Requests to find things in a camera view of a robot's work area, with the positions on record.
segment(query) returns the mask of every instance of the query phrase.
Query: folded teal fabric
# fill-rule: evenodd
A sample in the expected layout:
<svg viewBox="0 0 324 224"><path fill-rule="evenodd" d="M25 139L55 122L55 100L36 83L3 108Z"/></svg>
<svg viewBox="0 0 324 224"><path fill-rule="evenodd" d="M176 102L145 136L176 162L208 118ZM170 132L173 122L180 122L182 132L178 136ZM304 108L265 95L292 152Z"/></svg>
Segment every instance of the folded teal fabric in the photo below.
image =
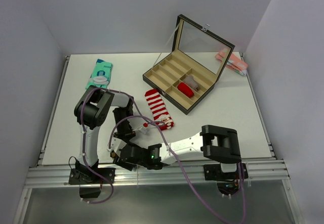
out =
<svg viewBox="0 0 324 224"><path fill-rule="evenodd" d="M112 63L98 59L96 66L90 75L86 89L88 89L88 87L91 85L107 88L108 84L110 83L111 70Z"/></svg>

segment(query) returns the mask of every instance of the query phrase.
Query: metal clasp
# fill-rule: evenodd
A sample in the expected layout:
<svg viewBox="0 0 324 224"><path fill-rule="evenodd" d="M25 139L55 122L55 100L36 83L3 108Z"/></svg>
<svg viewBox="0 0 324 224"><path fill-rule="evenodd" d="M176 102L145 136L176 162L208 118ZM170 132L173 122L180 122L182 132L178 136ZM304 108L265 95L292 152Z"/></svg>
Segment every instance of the metal clasp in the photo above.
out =
<svg viewBox="0 0 324 224"><path fill-rule="evenodd" d="M204 27L202 27L202 31L207 32L207 30L209 29L210 25L209 24L205 24Z"/></svg>

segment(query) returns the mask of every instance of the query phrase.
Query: red object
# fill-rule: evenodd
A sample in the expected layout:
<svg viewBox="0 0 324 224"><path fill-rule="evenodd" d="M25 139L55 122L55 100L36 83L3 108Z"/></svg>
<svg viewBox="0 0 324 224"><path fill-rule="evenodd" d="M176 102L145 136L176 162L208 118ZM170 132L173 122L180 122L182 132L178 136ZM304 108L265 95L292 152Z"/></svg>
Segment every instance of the red object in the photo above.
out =
<svg viewBox="0 0 324 224"><path fill-rule="evenodd" d="M181 82L177 88L179 89L180 92L182 92L185 96L191 98L193 97L193 91L190 89L190 87L185 84L184 82Z"/></svg>
<svg viewBox="0 0 324 224"><path fill-rule="evenodd" d="M160 126L161 130L170 129L174 126L174 122L169 115L166 105L164 104L161 95L156 89L149 90L145 93L145 98L150 107L154 121L162 121L165 125Z"/></svg>

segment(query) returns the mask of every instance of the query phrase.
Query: striped cloth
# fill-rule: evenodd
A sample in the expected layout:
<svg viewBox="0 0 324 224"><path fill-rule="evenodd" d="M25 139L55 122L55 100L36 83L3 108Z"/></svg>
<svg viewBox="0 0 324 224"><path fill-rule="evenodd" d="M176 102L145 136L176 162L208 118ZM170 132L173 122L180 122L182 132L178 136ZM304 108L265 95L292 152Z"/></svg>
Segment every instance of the striped cloth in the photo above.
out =
<svg viewBox="0 0 324 224"><path fill-rule="evenodd" d="M165 125L160 126L161 130L170 129L174 126L174 122L169 115L166 105L164 104L161 95L156 89L149 90L145 93L145 98L150 107L154 121L162 121Z"/></svg>

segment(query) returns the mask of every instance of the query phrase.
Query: gray floor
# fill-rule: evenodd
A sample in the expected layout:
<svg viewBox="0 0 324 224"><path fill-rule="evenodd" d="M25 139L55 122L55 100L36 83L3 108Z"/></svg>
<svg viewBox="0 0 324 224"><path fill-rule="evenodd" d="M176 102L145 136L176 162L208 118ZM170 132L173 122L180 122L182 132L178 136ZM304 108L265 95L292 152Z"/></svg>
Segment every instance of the gray floor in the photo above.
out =
<svg viewBox="0 0 324 224"><path fill-rule="evenodd" d="M241 194L222 199L215 182L195 185L222 216L233 223L242 217ZM281 181L245 184L245 223L294 223ZM188 185L115 187L113 197L88 205L79 201L78 188L32 191L24 224L37 223L222 223L196 198Z"/></svg>

